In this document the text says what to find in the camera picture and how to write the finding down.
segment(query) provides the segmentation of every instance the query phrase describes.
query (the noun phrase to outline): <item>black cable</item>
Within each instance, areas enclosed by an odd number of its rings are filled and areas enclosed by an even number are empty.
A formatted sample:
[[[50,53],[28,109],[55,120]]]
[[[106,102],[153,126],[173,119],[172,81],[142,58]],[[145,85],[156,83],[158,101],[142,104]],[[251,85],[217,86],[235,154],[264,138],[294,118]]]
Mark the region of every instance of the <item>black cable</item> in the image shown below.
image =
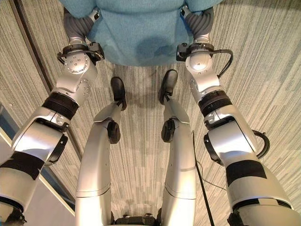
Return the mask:
[[[226,72],[226,70],[230,67],[232,61],[233,61],[233,52],[230,49],[218,49],[218,50],[213,50],[213,51],[207,51],[207,50],[201,50],[197,51],[198,53],[209,53],[211,55],[218,54],[218,53],[228,53],[230,54],[230,59],[224,66],[224,68],[221,70],[221,72],[217,75],[217,77],[220,79],[221,76]]]
[[[213,217],[212,217],[211,210],[210,210],[210,207],[209,207],[209,203],[208,203],[204,183],[203,183],[202,176],[201,176],[201,173],[199,172],[199,168],[198,168],[198,164],[197,164],[196,149],[195,149],[195,142],[194,142],[194,131],[192,132],[192,141],[193,141],[194,158],[195,158],[195,161],[196,161],[196,168],[197,168],[197,172],[198,172],[198,178],[201,182],[201,187],[202,187],[203,197],[204,197],[206,208],[207,208],[208,217],[209,217],[211,226],[214,226],[214,221],[213,221]]]
[[[215,185],[215,184],[211,183],[210,181],[207,181],[206,179],[204,179],[204,178],[203,178],[203,166],[202,166],[202,164],[201,164],[199,161],[197,161],[197,163],[198,163],[198,164],[200,165],[200,167],[201,167],[201,177],[202,177],[202,179],[203,179],[205,182],[207,182],[207,183],[209,183],[209,184],[211,184],[211,185],[213,185],[213,186],[215,186],[215,187],[218,187],[218,188],[220,188],[220,189],[226,191],[225,188],[220,187],[220,186],[218,186],[218,185]]]
[[[255,136],[258,136],[263,139],[264,141],[264,146],[261,152],[259,152],[256,156],[258,159],[261,159],[263,156],[265,156],[269,152],[269,138],[265,135],[265,133],[261,133],[256,130],[252,130]]]

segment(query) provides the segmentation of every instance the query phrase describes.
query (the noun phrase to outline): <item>gray bellows joint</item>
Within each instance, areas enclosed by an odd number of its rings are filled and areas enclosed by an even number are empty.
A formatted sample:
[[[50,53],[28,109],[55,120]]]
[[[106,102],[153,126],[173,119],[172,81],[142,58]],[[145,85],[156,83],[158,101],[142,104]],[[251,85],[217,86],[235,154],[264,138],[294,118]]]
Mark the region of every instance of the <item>gray bellows joint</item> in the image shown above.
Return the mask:
[[[80,19],[75,18],[64,8],[64,28],[69,41],[73,39],[85,41],[85,37],[90,32],[93,24],[90,17],[86,16]]]
[[[213,8],[206,9],[202,15],[190,13],[185,21],[193,33],[193,38],[208,34],[213,26],[214,12]]]

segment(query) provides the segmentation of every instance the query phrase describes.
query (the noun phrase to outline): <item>black shoe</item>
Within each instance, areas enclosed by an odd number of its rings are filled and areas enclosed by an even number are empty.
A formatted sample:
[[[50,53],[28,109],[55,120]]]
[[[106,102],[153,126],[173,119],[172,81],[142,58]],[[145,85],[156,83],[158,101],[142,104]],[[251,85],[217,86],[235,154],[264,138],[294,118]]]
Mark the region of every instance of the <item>black shoe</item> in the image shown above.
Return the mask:
[[[127,108],[126,89],[124,88],[123,81],[119,77],[113,77],[111,79],[111,87],[114,95],[114,101],[120,101],[122,103],[122,111]]]
[[[174,87],[178,80],[178,72],[176,70],[168,70],[165,73],[163,81],[161,83],[161,88],[159,91],[159,101],[162,105],[164,105],[164,97],[172,96]]]

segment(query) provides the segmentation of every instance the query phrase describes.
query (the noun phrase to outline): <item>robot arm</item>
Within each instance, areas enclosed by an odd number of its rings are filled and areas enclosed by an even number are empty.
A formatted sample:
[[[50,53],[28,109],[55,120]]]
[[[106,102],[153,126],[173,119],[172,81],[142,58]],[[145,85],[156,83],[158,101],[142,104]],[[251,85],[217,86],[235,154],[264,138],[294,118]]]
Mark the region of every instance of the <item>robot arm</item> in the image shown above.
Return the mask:
[[[197,16],[183,7],[181,15],[194,34],[194,42],[189,47],[186,43],[179,45],[177,59],[185,61],[185,78],[209,130],[204,136],[205,146],[211,159],[226,169],[229,224],[301,225],[300,215],[293,210],[276,177],[257,158],[254,133],[220,86],[221,74],[216,75],[212,69],[214,47],[208,31],[213,10]],[[217,52],[231,54],[229,50]]]
[[[64,64],[63,75],[44,104],[17,132],[12,144],[13,155],[0,165],[0,221],[3,225],[23,225],[22,213],[31,201],[41,169],[56,163],[64,150],[68,140],[64,132],[89,94],[90,84],[97,76],[96,61],[104,59],[98,43],[87,45],[85,42],[85,36],[99,16],[96,9],[82,19],[75,19],[65,11],[64,26],[70,44],[58,55]]]

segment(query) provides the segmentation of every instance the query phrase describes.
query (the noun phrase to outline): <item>gray carpet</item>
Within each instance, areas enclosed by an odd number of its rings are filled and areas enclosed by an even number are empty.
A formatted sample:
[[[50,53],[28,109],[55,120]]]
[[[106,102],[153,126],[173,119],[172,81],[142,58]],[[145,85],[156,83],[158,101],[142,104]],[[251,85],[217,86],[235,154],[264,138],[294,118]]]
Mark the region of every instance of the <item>gray carpet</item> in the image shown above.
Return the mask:
[[[24,0],[28,23],[53,84],[63,66],[56,54],[68,44],[63,30],[63,7],[56,0]],[[264,164],[275,173],[295,209],[301,213],[301,2],[299,0],[227,0],[214,8],[211,32],[215,48],[229,48],[234,61],[221,79],[232,102],[251,128],[264,131],[271,149]],[[21,126],[47,97],[7,0],[0,2],[0,101]],[[220,70],[227,56],[215,56]],[[126,67],[97,63],[98,78],[91,96],[72,119],[71,128],[84,146],[93,117],[112,101],[110,79],[119,76],[127,89],[128,108],[122,112],[121,140],[111,146],[112,211],[157,214],[162,204],[169,145],[163,143],[163,106],[158,89],[164,73],[179,73],[174,97],[190,117],[196,134],[197,159],[204,178],[225,187],[224,168],[210,160],[203,145],[203,116],[184,80],[184,64]],[[60,161],[52,166],[74,195],[80,161],[68,143]],[[216,225],[227,225],[230,209],[224,190],[205,182]],[[196,226],[209,225],[198,182]]]

